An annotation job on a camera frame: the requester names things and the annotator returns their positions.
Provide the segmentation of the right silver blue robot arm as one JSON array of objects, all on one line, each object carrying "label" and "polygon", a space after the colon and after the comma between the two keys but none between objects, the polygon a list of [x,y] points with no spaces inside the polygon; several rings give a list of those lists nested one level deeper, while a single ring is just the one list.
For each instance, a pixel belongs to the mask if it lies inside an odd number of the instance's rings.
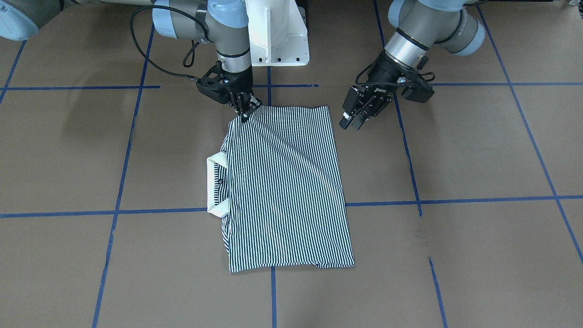
[{"label": "right silver blue robot arm", "polygon": [[[0,5],[0,35],[25,41],[64,10],[85,5],[85,0],[3,0]],[[134,32],[139,13],[151,10],[155,31],[173,39],[189,40],[193,55],[200,44],[213,44],[217,62],[202,77],[165,73],[196,83],[200,93],[231,106],[242,122],[261,106],[253,93],[251,44],[246,3],[243,0],[125,0],[137,9],[130,18],[130,33],[138,52],[149,60]]]}]

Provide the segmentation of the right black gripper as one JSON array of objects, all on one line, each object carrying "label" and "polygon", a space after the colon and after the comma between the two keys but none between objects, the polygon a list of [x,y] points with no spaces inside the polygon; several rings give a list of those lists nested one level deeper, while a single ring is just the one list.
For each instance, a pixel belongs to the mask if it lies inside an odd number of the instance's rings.
[{"label": "right black gripper", "polygon": [[241,122],[245,123],[248,114],[263,104],[253,94],[253,83],[251,66],[242,72],[232,73],[226,71],[222,64],[215,64],[196,82],[196,87],[214,101],[234,106]]}]

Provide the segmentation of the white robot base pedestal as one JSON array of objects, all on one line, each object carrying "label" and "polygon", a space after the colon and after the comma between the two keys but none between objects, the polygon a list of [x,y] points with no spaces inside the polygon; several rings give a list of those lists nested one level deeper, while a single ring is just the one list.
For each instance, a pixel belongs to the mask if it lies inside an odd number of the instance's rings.
[{"label": "white robot base pedestal", "polygon": [[247,0],[253,67],[300,67],[310,62],[305,6],[299,0]]}]

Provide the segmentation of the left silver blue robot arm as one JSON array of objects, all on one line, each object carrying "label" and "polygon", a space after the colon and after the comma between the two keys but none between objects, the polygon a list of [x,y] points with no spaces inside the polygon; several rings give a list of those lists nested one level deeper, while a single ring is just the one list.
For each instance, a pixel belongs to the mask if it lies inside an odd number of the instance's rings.
[{"label": "left silver blue robot arm", "polygon": [[366,81],[357,77],[348,90],[340,127],[359,129],[392,102],[398,89],[408,101],[427,102],[435,93],[431,84],[435,75],[421,73],[428,50],[440,46],[456,56],[468,56],[483,43],[483,25],[466,10],[471,4],[471,0],[394,0],[388,20],[396,31],[363,70]]}]

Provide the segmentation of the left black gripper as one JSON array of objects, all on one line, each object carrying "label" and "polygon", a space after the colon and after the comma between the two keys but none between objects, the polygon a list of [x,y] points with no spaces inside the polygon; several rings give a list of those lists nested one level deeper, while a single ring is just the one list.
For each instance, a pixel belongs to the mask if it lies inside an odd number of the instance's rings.
[{"label": "left black gripper", "polygon": [[392,102],[392,94],[402,89],[408,101],[426,103],[433,95],[435,79],[432,72],[420,73],[417,68],[406,68],[385,51],[360,72],[350,87],[343,103],[342,129],[350,125],[358,130],[371,118],[376,118]]}]

